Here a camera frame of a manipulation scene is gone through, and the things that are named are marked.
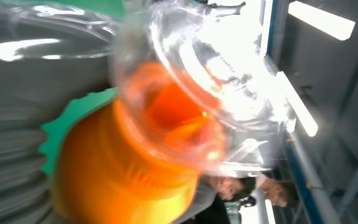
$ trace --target blue metal frame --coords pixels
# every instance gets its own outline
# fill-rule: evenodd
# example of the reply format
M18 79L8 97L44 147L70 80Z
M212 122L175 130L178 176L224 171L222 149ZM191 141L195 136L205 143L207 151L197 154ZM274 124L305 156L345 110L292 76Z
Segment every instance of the blue metal frame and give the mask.
M288 145L286 148L286 156L290 169L292 170L293 176L295 178L300 197L309 214L312 224L324 224L319 210L317 209L315 200L312 197L311 191L307 187L307 180L301 170L300 164L296 159L292 145Z

